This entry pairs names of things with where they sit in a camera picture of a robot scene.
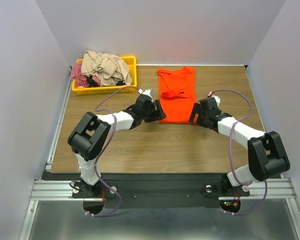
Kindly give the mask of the orange t shirt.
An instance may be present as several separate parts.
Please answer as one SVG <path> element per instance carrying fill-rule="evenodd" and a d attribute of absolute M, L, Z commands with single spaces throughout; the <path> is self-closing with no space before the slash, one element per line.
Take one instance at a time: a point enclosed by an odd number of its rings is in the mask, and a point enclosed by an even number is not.
<path fill-rule="evenodd" d="M 194 103 L 195 69 L 184 66 L 177 70 L 158 69 L 159 101 L 166 118 L 161 124 L 188 124 Z"/>

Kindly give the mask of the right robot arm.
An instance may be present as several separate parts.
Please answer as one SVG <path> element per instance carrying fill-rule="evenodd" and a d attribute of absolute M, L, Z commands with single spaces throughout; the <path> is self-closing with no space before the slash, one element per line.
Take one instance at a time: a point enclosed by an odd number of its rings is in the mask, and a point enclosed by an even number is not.
<path fill-rule="evenodd" d="M 247 149 L 248 163 L 223 174 L 219 183 L 206 184 L 207 195 L 226 195 L 239 186 L 254 181 L 263 182 L 291 168 L 281 136 L 277 132 L 264 132 L 249 127 L 222 112 L 219 104 L 219 97 L 201 99 L 193 105 L 189 122 L 227 136 L 229 146 L 232 141 L 241 144 Z"/>

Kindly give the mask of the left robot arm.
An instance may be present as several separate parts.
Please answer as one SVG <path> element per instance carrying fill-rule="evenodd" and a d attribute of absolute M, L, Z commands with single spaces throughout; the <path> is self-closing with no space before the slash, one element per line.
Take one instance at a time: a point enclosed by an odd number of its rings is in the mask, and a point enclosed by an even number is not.
<path fill-rule="evenodd" d="M 165 118 L 160 101 L 154 100 L 149 91 L 141 93 L 134 104 L 119 112 L 109 111 L 106 115 L 85 113 L 67 140 L 79 164 L 80 187 L 77 190 L 91 196 L 101 192 L 98 160 L 116 131 L 132 130 L 143 122 Z"/>

